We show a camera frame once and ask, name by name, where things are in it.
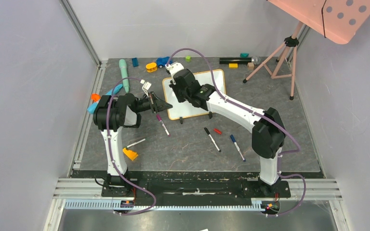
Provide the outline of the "blue capped whiteboard marker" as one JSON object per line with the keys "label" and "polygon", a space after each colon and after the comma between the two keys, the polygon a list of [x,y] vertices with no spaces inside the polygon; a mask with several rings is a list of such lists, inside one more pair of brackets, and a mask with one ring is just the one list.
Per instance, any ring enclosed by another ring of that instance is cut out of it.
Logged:
{"label": "blue capped whiteboard marker", "polygon": [[246,162],[246,158],[243,156],[243,154],[242,154],[242,152],[241,152],[241,150],[240,150],[240,147],[238,146],[237,141],[236,141],[236,139],[235,139],[235,137],[234,137],[234,135],[233,135],[233,134],[231,134],[231,135],[230,135],[230,139],[231,139],[232,143],[234,144],[234,146],[235,146],[236,150],[237,150],[237,151],[238,151],[238,153],[240,154],[240,156],[241,156],[241,158],[242,158],[243,162]]}

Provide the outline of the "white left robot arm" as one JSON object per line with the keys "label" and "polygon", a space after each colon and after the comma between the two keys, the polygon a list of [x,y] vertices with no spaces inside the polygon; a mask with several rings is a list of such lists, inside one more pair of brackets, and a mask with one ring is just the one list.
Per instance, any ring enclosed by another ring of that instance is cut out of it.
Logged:
{"label": "white left robot arm", "polygon": [[137,98],[132,93],[116,98],[103,95],[100,98],[93,113],[93,122],[100,130],[106,147],[106,187],[113,188],[120,196],[126,196],[132,191],[123,153],[122,129],[139,128],[141,112],[151,111],[156,114],[171,108],[171,104],[159,98],[153,91],[146,98]]}

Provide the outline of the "white whiteboard orange frame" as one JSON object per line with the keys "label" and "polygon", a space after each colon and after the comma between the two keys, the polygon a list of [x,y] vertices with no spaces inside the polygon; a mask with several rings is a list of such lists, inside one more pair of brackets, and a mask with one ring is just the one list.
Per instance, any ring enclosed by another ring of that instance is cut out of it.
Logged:
{"label": "white whiteboard orange frame", "polygon": [[[222,69],[214,69],[213,74],[214,74],[215,83],[217,87],[219,88],[219,90],[222,93],[226,93],[224,71]],[[194,73],[194,76],[201,85],[203,84],[213,85],[210,71]],[[172,105],[172,108],[168,109],[168,117],[170,120],[178,120],[181,117],[185,119],[189,117],[202,116],[202,115],[209,114],[208,111],[205,111],[201,108],[193,107],[192,104],[187,101],[183,103],[179,103],[172,88],[169,87],[170,81],[171,81],[170,77],[165,78],[162,81],[165,101]]]}

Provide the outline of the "purple capped whiteboard marker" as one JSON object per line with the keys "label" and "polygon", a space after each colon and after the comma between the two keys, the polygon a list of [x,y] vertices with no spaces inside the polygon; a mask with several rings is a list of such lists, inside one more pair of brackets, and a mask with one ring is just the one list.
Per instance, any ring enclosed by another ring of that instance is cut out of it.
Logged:
{"label": "purple capped whiteboard marker", "polygon": [[166,132],[167,136],[170,137],[171,135],[170,135],[168,129],[166,128],[164,122],[162,121],[161,116],[159,114],[156,114],[156,117],[157,117],[158,121],[161,123],[161,125],[162,125],[164,131]]}

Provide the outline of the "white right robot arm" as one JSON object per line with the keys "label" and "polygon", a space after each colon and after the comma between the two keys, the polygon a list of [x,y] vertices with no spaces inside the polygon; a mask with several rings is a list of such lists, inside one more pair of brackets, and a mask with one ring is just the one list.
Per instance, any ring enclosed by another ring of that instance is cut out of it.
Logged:
{"label": "white right robot arm", "polygon": [[278,111],[257,109],[226,97],[211,84],[201,85],[194,74],[184,67],[169,67],[172,88],[179,103],[188,102],[195,108],[218,113],[251,132],[251,146],[260,157],[259,191],[272,196],[278,191],[278,154],[286,135]]}

